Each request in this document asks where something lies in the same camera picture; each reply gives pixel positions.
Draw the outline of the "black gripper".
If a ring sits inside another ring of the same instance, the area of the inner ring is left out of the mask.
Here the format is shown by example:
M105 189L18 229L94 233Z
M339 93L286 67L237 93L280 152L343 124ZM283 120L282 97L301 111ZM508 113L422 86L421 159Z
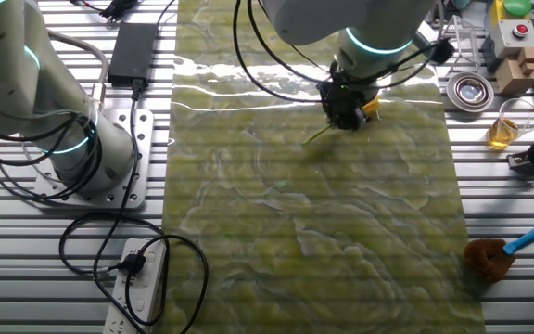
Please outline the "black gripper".
M358 131L369 116L362 110L367 104L363 91L349 89L344 84L324 82L317 84L322 107L328 119L336 119L340 130Z

